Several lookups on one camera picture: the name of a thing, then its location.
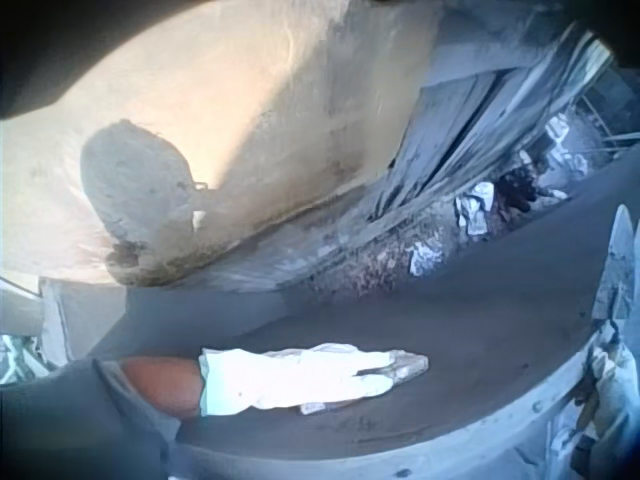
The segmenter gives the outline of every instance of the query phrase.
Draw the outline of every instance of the stain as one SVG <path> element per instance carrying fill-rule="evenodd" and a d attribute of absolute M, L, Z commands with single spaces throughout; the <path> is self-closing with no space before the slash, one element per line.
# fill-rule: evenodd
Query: stain
<path fill-rule="evenodd" d="M 411 474 L 413 474 L 413 472 L 410 469 L 403 468 L 402 470 L 398 470 L 395 473 L 394 477 L 396 477 L 396 478 L 407 478 L 407 477 L 411 476 Z"/>

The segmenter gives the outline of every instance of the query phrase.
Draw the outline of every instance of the forearm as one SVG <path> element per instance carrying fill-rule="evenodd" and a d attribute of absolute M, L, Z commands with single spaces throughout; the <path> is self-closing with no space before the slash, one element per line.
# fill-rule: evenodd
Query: forearm
<path fill-rule="evenodd" d="M 132 357 L 119 361 L 131 385 L 157 410 L 179 419 L 199 414 L 204 382 L 198 362 L 172 357 Z"/>

